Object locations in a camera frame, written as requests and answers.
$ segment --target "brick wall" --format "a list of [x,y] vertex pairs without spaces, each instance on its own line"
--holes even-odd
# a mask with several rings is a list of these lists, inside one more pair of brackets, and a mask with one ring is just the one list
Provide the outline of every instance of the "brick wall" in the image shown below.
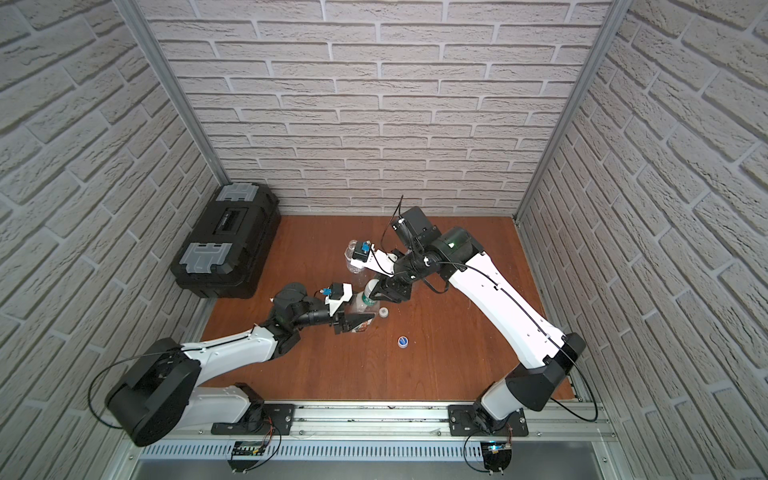
[[146,0],[233,179],[284,212],[513,214],[609,6]]
[[639,478],[768,472],[767,12],[636,0],[522,219]]
[[85,390],[183,334],[168,264],[216,183],[110,2],[0,5],[0,112],[0,477],[100,478]]

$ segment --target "clear plastic bottle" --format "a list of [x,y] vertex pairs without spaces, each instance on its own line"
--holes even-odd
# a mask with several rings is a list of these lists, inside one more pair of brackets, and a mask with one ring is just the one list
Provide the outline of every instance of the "clear plastic bottle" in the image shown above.
[[379,314],[379,307],[381,302],[378,300],[371,300],[369,298],[371,292],[376,287],[379,281],[373,279],[366,284],[366,288],[355,295],[352,300],[352,304],[349,306],[351,313],[375,313]]
[[352,265],[352,252],[355,251],[356,245],[357,245],[357,240],[352,240],[351,242],[349,242],[349,246],[346,248],[346,251],[344,252],[344,257],[346,257],[346,268],[354,274],[358,274],[364,270],[364,268],[358,268],[357,266]]

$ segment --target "ventilated metal panel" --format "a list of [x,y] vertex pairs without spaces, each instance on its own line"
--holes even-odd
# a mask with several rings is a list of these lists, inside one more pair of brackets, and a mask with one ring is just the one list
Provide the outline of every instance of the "ventilated metal panel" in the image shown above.
[[234,440],[160,440],[141,451],[142,460],[227,460]]
[[[234,440],[160,440],[141,453],[142,460],[172,459],[228,459]],[[272,460],[348,460],[376,462],[463,462],[464,441],[363,441],[339,440],[283,440],[280,450]],[[259,458],[267,458],[275,452],[277,441],[267,447]],[[482,462],[480,442],[467,443],[467,459]],[[235,460],[253,460],[251,455],[238,455]]]

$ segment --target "aluminum corner post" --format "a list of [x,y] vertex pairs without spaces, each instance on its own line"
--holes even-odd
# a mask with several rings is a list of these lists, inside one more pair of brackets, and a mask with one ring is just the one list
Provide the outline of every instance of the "aluminum corner post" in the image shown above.
[[214,312],[216,300],[215,298],[200,299],[189,324],[187,324],[187,328],[184,330],[184,334],[180,339],[176,339],[179,343],[200,342],[203,338],[205,326],[210,319],[210,314]]
[[598,31],[598,36],[594,40],[594,45],[592,45],[592,49],[589,51],[587,60],[581,67],[581,71],[579,72],[576,84],[571,91],[571,95],[565,102],[565,107],[554,127],[552,136],[549,138],[547,147],[541,155],[541,160],[536,166],[533,177],[525,188],[525,193],[520,201],[518,211],[515,212],[515,224],[519,225],[520,219],[528,209],[528,205],[531,204],[533,196],[538,189],[538,185],[541,183],[541,178],[544,176],[544,172],[547,171],[550,162],[552,162],[554,153],[557,150],[560,141],[565,136],[565,131],[568,128],[568,125],[571,124],[581,102],[584,100],[584,97],[587,96],[587,90],[589,90],[589,87],[592,85],[592,81],[598,72],[600,63],[603,61],[608,49],[611,47],[616,32],[619,30],[621,22],[624,21],[624,16],[632,5],[632,1],[633,0],[614,0],[613,3],[611,3],[611,7],[606,12],[603,25],[600,27],[600,31]]
[[131,30],[131,33],[136,38],[139,48],[144,52],[144,56],[147,57],[150,67],[154,69],[160,84],[168,93],[170,102],[176,108],[179,118],[184,122],[194,143],[203,154],[203,159],[205,159],[205,163],[208,164],[208,167],[213,172],[216,181],[219,185],[231,183],[230,176],[224,170],[219,155],[210,142],[210,138],[205,133],[200,119],[194,113],[194,109],[184,93],[179,79],[176,78],[170,62],[165,58],[160,42],[157,41],[152,33],[149,22],[144,17],[144,13],[141,11],[137,0],[114,0],[114,3],[123,16],[128,29]]

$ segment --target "wooden tabletop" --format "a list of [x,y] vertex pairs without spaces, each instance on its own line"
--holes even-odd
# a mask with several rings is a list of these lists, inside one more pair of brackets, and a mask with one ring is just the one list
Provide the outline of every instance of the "wooden tabletop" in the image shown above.
[[[378,243],[386,220],[283,217],[256,294],[248,300],[219,299],[203,339],[262,323],[270,311],[270,297],[291,282],[303,283],[310,294],[332,282],[352,283],[360,291],[373,272],[350,273],[344,250],[350,240]],[[544,313],[511,218],[430,220],[442,232],[464,227],[483,245],[507,281]],[[384,247],[405,251],[392,232],[386,234]],[[429,280],[436,288],[444,285],[436,275]],[[363,333],[334,335],[330,326],[306,328],[285,356],[244,366],[205,386],[245,382],[265,399],[474,400],[518,364],[501,333],[458,290],[438,295],[423,283],[415,283],[410,301],[382,306],[389,308],[389,317],[376,317]],[[407,348],[397,345],[400,336],[408,337]],[[566,384],[555,398],[573,398]]]

